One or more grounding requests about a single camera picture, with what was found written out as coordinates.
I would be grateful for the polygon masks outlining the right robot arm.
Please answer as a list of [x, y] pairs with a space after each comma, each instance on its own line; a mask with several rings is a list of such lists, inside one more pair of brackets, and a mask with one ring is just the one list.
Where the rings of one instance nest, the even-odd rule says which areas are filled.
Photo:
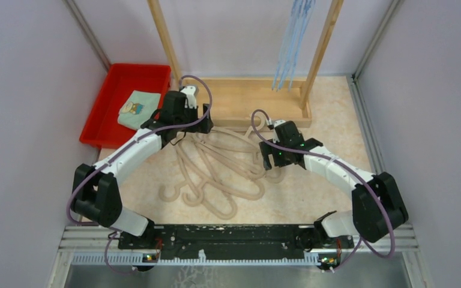
[[321, 247], [330, 247], [340, 236], [360, 235], [375, 243], [409, 219], [406, 206], [394, 177], [374, 174], [341, 160], [322, 142], [305, 139], [292, 121], [267, 120], [273, 138], [259, 144], [264, 168], [291, 164], [323, 176], [346, 193], [352, 208], [328, 212], [314, 223], [314, 239]]

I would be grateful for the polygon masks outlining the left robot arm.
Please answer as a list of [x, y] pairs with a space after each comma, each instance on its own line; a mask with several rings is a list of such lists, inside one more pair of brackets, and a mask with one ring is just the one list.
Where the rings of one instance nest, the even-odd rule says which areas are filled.
[[81, 164], [75, 171], [73, 192], [67, 213], [77, 213], [96, 224], [132, 235], [141, 248], [151, 247], [156, 232], [152, 221], [124, 207], [119, 186], [147, 158], [161, 151], [179, 133], [208, 134], [214, 126], [211, 104], [202, 106], [198, 116], [197, 87], [168, 91], [161, 108], [146, 120], [120, 148], [92, 166]]

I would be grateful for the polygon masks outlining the blue wire hanger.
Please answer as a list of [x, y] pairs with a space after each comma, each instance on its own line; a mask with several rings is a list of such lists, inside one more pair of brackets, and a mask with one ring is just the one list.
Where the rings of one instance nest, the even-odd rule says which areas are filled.
[[[272, 90], [274, 90], [275, 92], [278, 92], [279, 90], [281, 90], [284, 86], [284, 83], [286, 81], [283, 80], [283, 76], [285, 75], [285, 67], [286, 67], [286, 60], [289, 59], [289, 56], [288, 56], [288, 50], [289, 50], [289, 44], [291, 43], [290, 39], [291, 39], [291, 36], [290, 36], [290, 27], [291, 27], [291, 15], [296, 13], [297, 12], [297, 9], [293, 7], [293, 4], [292, 4], [292, 8], [291, 8], [291, 14], [290, 14], [290, 17], [289, 17], [289, 21], [288, 21], [288, 25], [286, 27], [286, 30], [285, 30], [285, 33], [284, 33], [284, 36], [283, 36], [283, 39], [282, 39], [282, 45], [281, 45], [281, 48], [280, 48], [280, 52], [279, 52], [279, 58], [278, 58], [278, 63], [277, 63], [277, 68], [276, 68], [276, 72], [275, 72], [275, 75], [274, 75], [274, 80], [273, 80], [273, 85], [272, 85]], [[286, 73], [286, 78], [288, 78], [290, 75], [290, 72], [287, 72]]]
[[285, 86], [291, 90], [297, 67], [298, 55], [309, 24], [315, 1], [294, 1], [285, 30], [277, 61], [272, 89], [279, 91]]
[[290, 36], [291, 43], [289, 44], [288, 56], [285, 64], [285, 75], [283, 80], [286, 79], [286, 73], [290, 72], [289, 88], [291, 90], [292, 82], [294, 80], [294, 72], [297, 69], [297, 62], [303, 38], [306, 33], [306, 29], [310, 22], [313, 10], [315, 9], [316, 1], [294, 1], [293, 7], [297, 9], [297, 12], [291, 15], [291, 27]]

